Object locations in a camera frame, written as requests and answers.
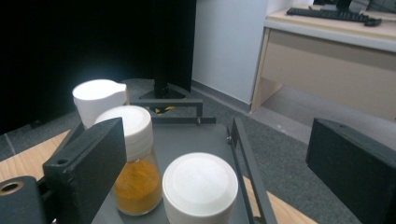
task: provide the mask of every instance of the spice jar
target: spice jar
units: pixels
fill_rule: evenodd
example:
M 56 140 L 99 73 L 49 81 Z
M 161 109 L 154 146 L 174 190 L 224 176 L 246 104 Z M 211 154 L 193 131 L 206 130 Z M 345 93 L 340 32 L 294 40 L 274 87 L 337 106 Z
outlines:
M 123 105 L 101 114 L 95 123 L 122 118 L 127 162 L 113 186 L 118 209 L 140 216 L 154 209 L 163 197 L 162 178 L 153 148 L 150 113 L 143 107 Z

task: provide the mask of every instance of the yellow spice powder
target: yellow spice powder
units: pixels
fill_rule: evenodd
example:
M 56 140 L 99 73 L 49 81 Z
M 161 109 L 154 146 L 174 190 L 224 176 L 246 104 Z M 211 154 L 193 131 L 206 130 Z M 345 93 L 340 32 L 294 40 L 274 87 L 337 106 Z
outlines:
M 114 184 L 118 208 L 130 215 L 150 211 L 163 192 L 157 167 L 146 160 L 128 162 Z

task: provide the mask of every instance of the jar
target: jar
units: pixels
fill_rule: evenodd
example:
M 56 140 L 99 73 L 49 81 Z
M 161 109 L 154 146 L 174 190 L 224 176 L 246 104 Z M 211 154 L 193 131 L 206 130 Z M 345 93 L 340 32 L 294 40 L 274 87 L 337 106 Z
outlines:
M 101 114 L 95 123 L 122 118 L 127 162 L 113 186 L 118 209 L 140 216 L 153 210 L 163 197 L 162 178 L 153 147 L 150 113 L 143 107 L 123 105 Z

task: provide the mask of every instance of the keyboard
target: keyboard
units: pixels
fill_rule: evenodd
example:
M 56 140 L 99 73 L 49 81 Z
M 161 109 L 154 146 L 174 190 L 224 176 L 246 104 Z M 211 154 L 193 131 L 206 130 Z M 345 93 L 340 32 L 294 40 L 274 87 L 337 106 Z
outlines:
M 291 7 L 287 11 L 288 15 L 298 15 L 306 17 L 315 17 L 322 19 L 338 20 L 338 21 L 357 21 L 366 22 L 369 16 L 350 11 L 332 11 L 332 10 L 316 10 L 308 8 Z

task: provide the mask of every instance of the white wall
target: white wall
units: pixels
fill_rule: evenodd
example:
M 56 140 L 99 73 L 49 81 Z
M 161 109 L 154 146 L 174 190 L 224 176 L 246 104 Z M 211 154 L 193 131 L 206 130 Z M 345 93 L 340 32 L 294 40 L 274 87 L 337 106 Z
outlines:
M 192 79 L 250 105 L 265 16 L 294 1 L 197 0 Z

